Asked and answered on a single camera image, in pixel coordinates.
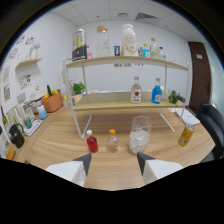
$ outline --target plastic bottle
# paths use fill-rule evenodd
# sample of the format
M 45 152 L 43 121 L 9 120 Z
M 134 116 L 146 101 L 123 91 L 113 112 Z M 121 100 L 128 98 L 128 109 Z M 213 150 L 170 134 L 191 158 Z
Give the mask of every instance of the plastic bottle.
M 158 47 L 156 45 L 156 38 L 151 38 L 152 44 L 150 45 L 150 56 L 151 58 L 159 59 L 158 57 Z
M 89 147 L 89 151 L 91 153 L 98 152 L 98 145 L 96 138 L 92 135 L 92 130 L 88 130 L 87 132 L 88 138 L 87 138 L 87 144 Z
M 117 136 L 115 135 L 115 130 L 110 129 L 110 136 L 108 138 L 107 149 L 110 152 L 117 152 L 119 149 L 119 141 Z
M 88 50 L 89 50 L 89 45 L 87 45 L 87 59 L 91 59 L 92 54 Z
M 135 84 L 131 87 L 131 103 L 141 103 L 142 88 L 138 84 L 139 77 L 134 77 Z
M 166 55 L 163 51 L 163 47 L 159 48 L 159 59 L 166 61 Z
M 64 107 L 69 106 L 68 93 L 66 90 L 65 83 L 60 84 L 59 88 L 60 88 L 60 92 L 61 92 L 61 99 L 62 99 L 63 106 Z
M 160 89 L 160 78 L 156 78 L 155 88 L 152 90 L 152 102 L 159 104 L 162 99 L 162 90 Z
M 138 45 L 133 26 L 131 24 L 123 24 L 122 28 L 123 55 L 138 57 Z
M 150 58 L 150 50 L 148 47 L 148 44 L 144 44 L 144 48 L 143 48 L 143 57 L 144 58 Z

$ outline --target poster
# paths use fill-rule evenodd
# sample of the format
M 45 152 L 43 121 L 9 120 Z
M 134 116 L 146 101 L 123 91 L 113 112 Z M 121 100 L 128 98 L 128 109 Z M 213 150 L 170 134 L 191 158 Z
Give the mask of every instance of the poster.
M 0 84 L 1 84 L 1 81 L 2 81 L 2 71 L 0 71 Z
M 12 49 L 12 50 L 9 52 L 9 54 L 8 54 L 8 56 L 7 56 L 7 58 L 6 58 L 6 62 L 8 62 L 10 59 L 15 58 L 15 57 L 16 57 L 16 54 L 17 54 L 17 52 L 18 52 L 18 47 L 17 47 L 17 48 Z
M 2 88 L 0 86 L 0 107 L 1 107 L 1 105 L 2 105 Z
M 28 86 L 31 86 L 31 74 L 28 74 L 28 75 L 24 75 L 20 81 L 20 89 L 24 89 Z
M 9 81 L 9 66 L 7 66 L 3 73 L 3 84 L 7 83 Z
M 5 99 L 5 102 L 10 99 L 10 86 L 9 86 L 9 82 L 4 85 L 4 99 Z
M 17 41 L 16 44 L 21 44 L 23 40 L 25 39 L 25 35 L 21 36 Z
M 35 37 L 29 37 L 29 38 L 26 39 L 25 44 L 26 45 L 34 44 L 34 40 L 35 40 Z

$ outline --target wall picture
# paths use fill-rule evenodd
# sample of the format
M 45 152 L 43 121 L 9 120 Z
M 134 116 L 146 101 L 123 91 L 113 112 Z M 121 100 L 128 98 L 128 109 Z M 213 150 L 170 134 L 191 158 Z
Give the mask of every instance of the wall picture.
M 24 75 L 20 81 L 20 89 L 24 89 L 28 86 L 31 86 L 31 74 L 28 74 L 28 75 Z
M 5 84 L 7 82 L 9 82 L 9 66 L 7 66 L 3 72 L 3 81 L 2 83 Z
M 5 102 L 10 99 L 10 86 L 9 86 L 9 82 L 4 85 L 4 98 L 5 98 Z

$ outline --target wooden shelf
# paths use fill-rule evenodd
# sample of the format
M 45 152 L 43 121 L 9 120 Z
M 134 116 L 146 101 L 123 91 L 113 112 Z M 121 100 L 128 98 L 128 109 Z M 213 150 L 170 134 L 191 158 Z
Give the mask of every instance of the wooden shelf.
M 16 68 L 20 68 L 20 67 L 25 66 L 25 65 L 37 63 L 38 61 L 40 61 L 42 59 L 43 58 L 35 58 L 35 59 L 26 60 L 26 61 L 21 61 L 21 62 L 18 63 Z
M 93 65 L 118 64 L 118 63 L 139 63 L 139 64 L 147 64 L 147 65 L 160 66 L 164 68 L 167 67 L 167 68 L 188 71 L 187 67 L 184 67 L 179 64 L 175 64 L 173 62 L 168 62 L 168 61 L 154 59 L 154 58 L 142 58 L 142 57 L 133 57 L 133 56 L 111 56 L 111 57 L 78 60 L 70 64 L 67 64 L 66 68 L 78 68 L 82 66 L 88 67 Z
M 152 93 L 142 92 L 142 101 L 140 104 L 133 104 L 130 102 L 130 92 L 112 92 L 112 93 L 96 93 L 87 94 L 80 99 L 74 106 L 75 111 L 89 111 L 99 109 L 131 109 L 131 108 L 171 108 L 183 107 L 179 101 L 177 104 L 167 102 L 167 94 L 162 96 L 160 104 L 151 102 Z

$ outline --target basket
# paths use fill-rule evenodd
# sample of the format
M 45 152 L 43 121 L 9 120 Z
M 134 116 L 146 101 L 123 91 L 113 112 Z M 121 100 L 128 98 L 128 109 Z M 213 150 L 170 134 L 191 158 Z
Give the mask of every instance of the basket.
M 59 92 L 48 98 L 41 98 L 41 102 L 48 113 L 55 112 L 62 106 L 61 93 Z

